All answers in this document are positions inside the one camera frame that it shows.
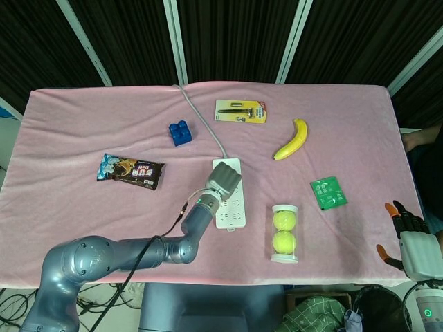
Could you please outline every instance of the orange fingertip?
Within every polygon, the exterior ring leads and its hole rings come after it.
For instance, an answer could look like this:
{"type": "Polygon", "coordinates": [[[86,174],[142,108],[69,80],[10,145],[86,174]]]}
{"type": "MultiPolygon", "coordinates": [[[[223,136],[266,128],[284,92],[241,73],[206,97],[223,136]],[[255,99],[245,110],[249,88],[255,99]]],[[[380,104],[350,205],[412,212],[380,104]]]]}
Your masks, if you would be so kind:
{"type": "Polygon", "coordinates": [[[388,253],[386,252],[385,248],[383,248],[383,246],[381,244],[377,244],[377,252],[379,253],[380,258],[385,261],[388,258],[390,258],[390,256],[388,255],[388,253]]]}
{"type": "Polygon", "coordinates": [[[386,211],[389,212],[389,215],[390,215],[391,218],[393,218],[395,216],[400,216],[400,213],[397,211],[395,206],[393,206],[390,203],[385,203],[385,209],[386,209],[386,211]]]}

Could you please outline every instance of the green plaid shirt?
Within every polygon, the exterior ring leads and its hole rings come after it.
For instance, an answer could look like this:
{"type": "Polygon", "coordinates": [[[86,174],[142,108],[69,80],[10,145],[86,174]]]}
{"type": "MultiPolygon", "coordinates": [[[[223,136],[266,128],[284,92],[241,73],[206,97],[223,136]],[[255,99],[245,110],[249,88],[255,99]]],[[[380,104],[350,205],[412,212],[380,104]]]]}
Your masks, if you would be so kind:
{"type": "Polygon", "coordinates": [[[311,297],[284,315],[275,332],[335,332],[343,326],[345,312],[335,299],[311,297]]]}

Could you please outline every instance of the power outlet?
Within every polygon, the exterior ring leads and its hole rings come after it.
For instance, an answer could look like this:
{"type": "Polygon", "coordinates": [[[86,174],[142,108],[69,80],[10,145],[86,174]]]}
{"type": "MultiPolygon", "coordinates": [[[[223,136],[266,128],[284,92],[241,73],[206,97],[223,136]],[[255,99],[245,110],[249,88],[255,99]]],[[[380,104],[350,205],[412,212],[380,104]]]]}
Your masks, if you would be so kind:
{"type": "MultiPolygon", "coordinates": [[[[213,161],[213,169],[222,161],[235,169],[238,174],[242,174],[239,158],[215,159],[213,161]]],[[[221,202],[221,205],[215,214],[215,226],[221,230],[227,230],[228,232],[246,226],[243,180],[238,183],[232,196],[226,201],[221,202]]]]}

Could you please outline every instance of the black bag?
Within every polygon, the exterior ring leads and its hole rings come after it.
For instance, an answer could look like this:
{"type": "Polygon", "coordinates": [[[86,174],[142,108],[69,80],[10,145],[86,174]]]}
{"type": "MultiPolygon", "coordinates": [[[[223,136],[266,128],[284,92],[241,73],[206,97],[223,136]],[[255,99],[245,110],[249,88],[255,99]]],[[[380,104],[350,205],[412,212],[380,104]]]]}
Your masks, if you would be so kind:
{"type": "MultiPolygon", "coordinates": [[[[354,302],[354,311],[362,317],[364,332],[405,332],[401,299],[381,286],[363,287],[354,302]]],[[[411,327],[408,309],[406,318],[411,327]]]]}

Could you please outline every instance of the black curtain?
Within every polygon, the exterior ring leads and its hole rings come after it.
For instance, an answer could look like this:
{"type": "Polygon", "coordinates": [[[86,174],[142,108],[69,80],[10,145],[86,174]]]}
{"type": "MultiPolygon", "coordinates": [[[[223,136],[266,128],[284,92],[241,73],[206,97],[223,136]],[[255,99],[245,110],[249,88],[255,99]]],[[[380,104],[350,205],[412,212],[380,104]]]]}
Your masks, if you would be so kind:
{"type": "Polygon", "coordinates": [[[113,85],[177,84],[162,0],[69,0],[113,85]]]}
{"type": "Polygon", "coordinates": [[[0,1],[0,96],[23,113],[31,90],[102,86],[55,1],[0,1]]]}
{"type": "Polygon", "coordinates": [[[287,83],[388,86],[443,25],[443,1],[315,0],[287,83]]]}
{"type": "Polygon", "coordinates": [[[427,128],[443,122],[443,48],[392,97],[401,127],[427,128]]]}
{"type": "Polygon", "coordinates": [[[275,82],[295,0],[178,0],[189,83],[275,82]]]}

